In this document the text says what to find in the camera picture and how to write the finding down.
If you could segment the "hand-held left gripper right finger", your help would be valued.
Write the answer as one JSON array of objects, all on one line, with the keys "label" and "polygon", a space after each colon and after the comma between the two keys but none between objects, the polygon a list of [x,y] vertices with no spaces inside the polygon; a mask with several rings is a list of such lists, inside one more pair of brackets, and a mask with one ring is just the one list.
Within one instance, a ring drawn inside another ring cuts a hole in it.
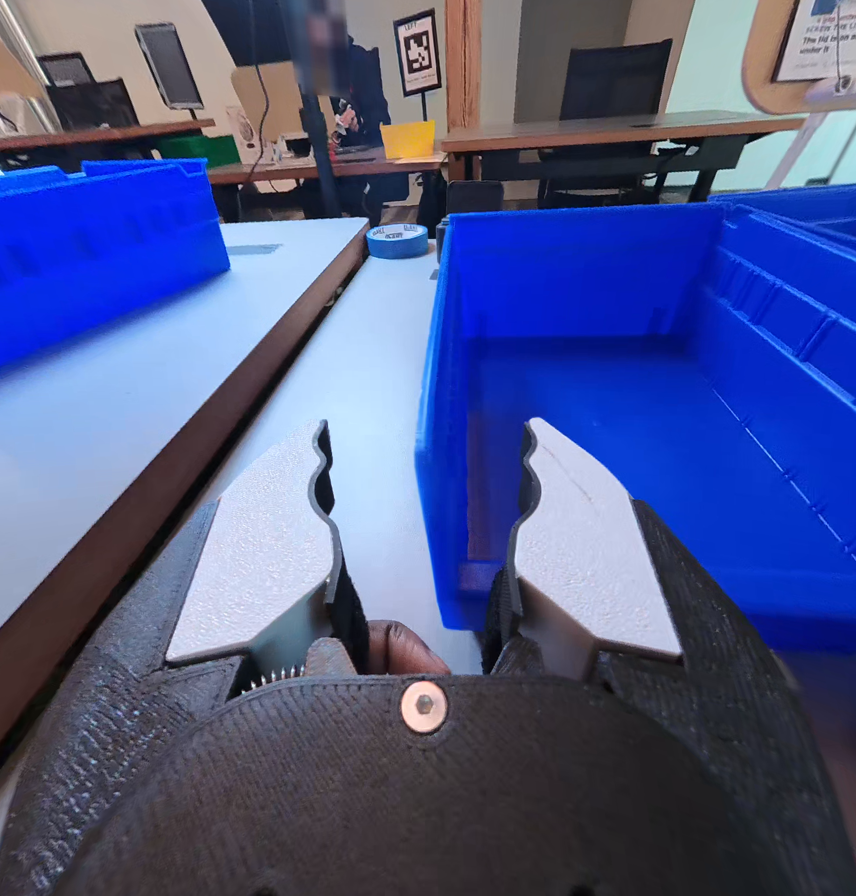
[{"label": "hand-held left gripper right finger", "polygon": [[524,425],[522,469],[506,574],[514,629],[539,647],[545,671],[587,680],[605,651],[679,664],[680,636],[625,487],[541,418]]}]

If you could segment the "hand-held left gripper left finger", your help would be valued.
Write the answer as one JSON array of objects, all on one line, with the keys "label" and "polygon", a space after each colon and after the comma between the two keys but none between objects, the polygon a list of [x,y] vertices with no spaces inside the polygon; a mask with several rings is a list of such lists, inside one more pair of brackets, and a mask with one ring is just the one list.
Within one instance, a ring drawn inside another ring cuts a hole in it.
[{"label": "hand-held left gripper left finger", "polygon": [[301,666],[332,632],[343,551],[326,420],[310,420],[220,495],[165,653],[171,666],[245,655]]}]

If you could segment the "blue plastic bin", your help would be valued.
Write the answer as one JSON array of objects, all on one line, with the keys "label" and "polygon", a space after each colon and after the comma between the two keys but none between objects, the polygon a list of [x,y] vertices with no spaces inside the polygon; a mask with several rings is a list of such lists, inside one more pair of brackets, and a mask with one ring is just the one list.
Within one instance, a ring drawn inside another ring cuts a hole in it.
[{"label": "blue plastic bin", "polygon": [[539,417],[776,651],[856,653],[856,236],[725,203],[453,216],[415,467],[445,627],[483,627]]},{"label": "blue plastic bin", "polygon": [[0,369],[230,266],[205,160],[0,175]]},{"label": "blue plastic bin", "polygon": [[708,202],[769,214],[856,252],[856,184],[720,193]]}]

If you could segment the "person's left hand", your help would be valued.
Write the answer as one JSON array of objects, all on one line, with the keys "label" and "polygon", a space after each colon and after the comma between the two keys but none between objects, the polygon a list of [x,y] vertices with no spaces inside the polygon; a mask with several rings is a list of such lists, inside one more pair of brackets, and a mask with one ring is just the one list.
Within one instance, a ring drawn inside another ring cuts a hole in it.
[{"label": "person's left hand", "polygon": [[449,666],[406,625],[390,620],[368,622],[366,674],[372,676],[448,676]]}]

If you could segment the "grey power adapter box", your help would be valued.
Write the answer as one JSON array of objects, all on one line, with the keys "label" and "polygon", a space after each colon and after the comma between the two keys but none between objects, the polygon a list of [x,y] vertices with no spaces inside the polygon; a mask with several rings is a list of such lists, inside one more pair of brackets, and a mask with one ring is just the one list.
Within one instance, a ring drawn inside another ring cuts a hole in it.
[{"label": "grey power adapter box", "polygon": [[445,215],[499,212],[503,203],[501,181],[450,181],[446,187]]}]

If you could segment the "long wooden table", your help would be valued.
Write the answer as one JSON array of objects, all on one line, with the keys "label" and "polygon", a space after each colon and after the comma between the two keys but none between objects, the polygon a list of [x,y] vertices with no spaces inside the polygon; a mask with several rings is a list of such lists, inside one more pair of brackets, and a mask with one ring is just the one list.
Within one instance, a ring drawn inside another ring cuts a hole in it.
[{"label": "long wooden table", "polygon": [[[189,119],[148,126],[129,126],[81,131],[60,131],[34,135],[8,134],[0,137],[0,160],[27,156],[31,162],[44,163],[51,156],[74,167],[81,161],[120,160],[140,156],[153,157],[158,141],[168,137],[200,136],[214,120]],[[415,160],[393,161],[378,149],[355,151],[333,161],[336,176],[390,174],[433,174],[441,170],[445,154],[433,152]],[[209,173],[211,185],[242,185],[250,182],[301,181],[318,178],[316,163],[310,158],[289,159],[272,166],[241,164],[218,166]]]}]

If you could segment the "green plastic bin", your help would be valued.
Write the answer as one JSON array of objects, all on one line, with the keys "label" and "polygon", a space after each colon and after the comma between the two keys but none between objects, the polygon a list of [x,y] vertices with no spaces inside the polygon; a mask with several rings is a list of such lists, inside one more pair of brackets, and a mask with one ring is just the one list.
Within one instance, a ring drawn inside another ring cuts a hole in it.
[{"label": "green plastic bin", "polygon": [[240,154],[231,135],[208,137],[203,134],[185,134],[166,137],[155,144],[164,160],[200,159],[207,167],[220,168],[241,163]]}]

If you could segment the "wood edged table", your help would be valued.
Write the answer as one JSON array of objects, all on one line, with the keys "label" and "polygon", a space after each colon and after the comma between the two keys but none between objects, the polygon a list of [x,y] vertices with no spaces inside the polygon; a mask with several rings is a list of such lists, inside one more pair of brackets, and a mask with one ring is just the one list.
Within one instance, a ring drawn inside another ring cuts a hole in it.
[{"label": "wood edged table", "polygon": [[695,173],[690,203],[708,200],[714,180],[737,167],[747,145],[773,133],[794,133],[805,118],[721,110],[622,118],[589,118],[458,128],[440,143],[465,180],[589,181]]}]

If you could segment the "yellow plastic bin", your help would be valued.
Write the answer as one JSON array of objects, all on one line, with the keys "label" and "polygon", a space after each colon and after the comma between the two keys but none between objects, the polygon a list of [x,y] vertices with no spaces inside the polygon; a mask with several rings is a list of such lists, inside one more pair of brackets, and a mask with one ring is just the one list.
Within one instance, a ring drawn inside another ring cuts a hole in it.
[{"label": "yellow plastic bin", "polygon": [[433,119],[380,125],[379,130],[389,161],[426,160],[435,152],[436,122]]}]

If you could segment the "cardboard sheet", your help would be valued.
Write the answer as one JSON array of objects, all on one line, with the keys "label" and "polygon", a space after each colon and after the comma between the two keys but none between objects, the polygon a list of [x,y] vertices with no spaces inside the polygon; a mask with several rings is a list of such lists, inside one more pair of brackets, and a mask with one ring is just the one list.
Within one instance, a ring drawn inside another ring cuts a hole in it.
[{"label": "cardboard sheet", "polygon": [[238,66],[231,83],[257,141],[255,160],[260,167],[290,153],[288,140],[309,139],[293,62]]},{"label": "cardboard sheet", "polygon": [[0,39],[0,98],[44,98],[44,86],[19,62]]}]

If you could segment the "black office chair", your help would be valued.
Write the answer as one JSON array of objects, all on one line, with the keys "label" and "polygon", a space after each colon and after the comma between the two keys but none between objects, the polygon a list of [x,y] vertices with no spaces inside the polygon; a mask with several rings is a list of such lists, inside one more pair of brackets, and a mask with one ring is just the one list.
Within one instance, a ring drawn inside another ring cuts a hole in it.
[{"label": "black office chair", "polygon": [[139,125],[123,80],[99,82],[81,53],[48,54],[36,60],[49,82],[46,91],[64,130]]},{"label": "black office chair", "polygon": [[[629,118],[658,113],[673,40],[614,48],[572,49],[559,121]],[[661,185],[644,185],[644,175],[606,175],[542,180],[542,209],[589,204],[651,204]]]}]

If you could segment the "black and white marker sign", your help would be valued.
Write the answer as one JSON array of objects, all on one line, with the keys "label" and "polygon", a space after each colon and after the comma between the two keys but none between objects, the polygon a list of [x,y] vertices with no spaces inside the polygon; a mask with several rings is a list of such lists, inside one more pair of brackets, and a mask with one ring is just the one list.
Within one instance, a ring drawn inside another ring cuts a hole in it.
[{"label": "black and white marker sign", "polygon": [[435,9],[395,20],[393,33],[403,95],[421,100],[427,122],[427,95],[443,86]]}]

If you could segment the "grey tablet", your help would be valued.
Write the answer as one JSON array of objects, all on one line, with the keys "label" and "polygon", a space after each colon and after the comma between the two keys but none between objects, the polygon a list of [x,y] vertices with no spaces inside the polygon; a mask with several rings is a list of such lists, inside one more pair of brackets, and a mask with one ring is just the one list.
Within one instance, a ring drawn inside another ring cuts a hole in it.
[{"label": "grey tablet", "polygon": [[138,24],[134,26],[134,34],[165,106],[185,111],[196,119],[197,112],[205,105],[175,25]]}]

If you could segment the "wooden instruction board stand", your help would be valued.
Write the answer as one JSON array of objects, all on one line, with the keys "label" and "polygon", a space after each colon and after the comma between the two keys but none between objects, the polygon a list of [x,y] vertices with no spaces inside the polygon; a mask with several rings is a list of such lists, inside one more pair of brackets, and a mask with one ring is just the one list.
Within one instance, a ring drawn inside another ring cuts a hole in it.
[{"label": "wooden instruction board stand", "polygon": [[741,77],[758,111],[807,116],[767,181],[781,188],[828,115],[856,111],[856,1],[758,2]]}]

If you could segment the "wooden post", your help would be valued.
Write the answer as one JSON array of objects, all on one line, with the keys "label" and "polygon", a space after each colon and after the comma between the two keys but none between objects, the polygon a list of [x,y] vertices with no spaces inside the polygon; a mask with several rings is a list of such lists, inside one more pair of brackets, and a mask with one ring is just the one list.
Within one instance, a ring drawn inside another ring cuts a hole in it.
[{"label": "wooden post", "polygon": [[481,1],[445,1],[445,93],[448,138],[480,127]]}]

